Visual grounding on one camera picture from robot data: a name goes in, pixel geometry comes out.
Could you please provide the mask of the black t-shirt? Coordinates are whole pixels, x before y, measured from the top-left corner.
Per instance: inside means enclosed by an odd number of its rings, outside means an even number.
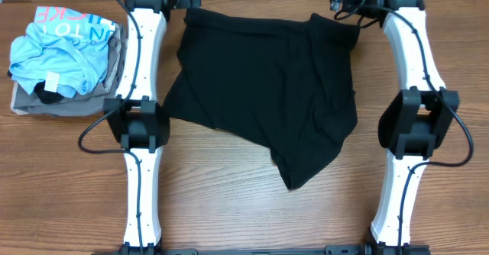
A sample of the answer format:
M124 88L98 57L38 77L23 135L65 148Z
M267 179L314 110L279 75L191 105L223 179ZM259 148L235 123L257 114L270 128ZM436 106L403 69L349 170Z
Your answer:
M341 152L358 116L351 51L360 30L318 14L307 21L190 9L164 99L172 118L266 147L288 189Z

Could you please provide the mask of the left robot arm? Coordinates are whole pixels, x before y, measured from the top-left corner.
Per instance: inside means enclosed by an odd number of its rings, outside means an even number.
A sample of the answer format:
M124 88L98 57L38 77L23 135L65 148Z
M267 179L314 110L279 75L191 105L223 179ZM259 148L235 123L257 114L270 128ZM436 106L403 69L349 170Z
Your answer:
M104 113L124 154L128 216L120 254L160 254L158 176L170 121L157 99L160 48L174 9L198 8L201 0L125 0L128 12L123 70Z

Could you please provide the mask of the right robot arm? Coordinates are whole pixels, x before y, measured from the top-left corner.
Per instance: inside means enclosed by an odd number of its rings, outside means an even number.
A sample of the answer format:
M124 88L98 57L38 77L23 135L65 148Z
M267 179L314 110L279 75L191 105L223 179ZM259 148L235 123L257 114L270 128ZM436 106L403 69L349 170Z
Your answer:
M379 24L390 41L399 93L381 115L378 139L386 150L381 199L365 244L330 245L327 254L428 254L410 243L417 190L459 106L439 75L426 33L423 0L330 0L336 20L352 15Z

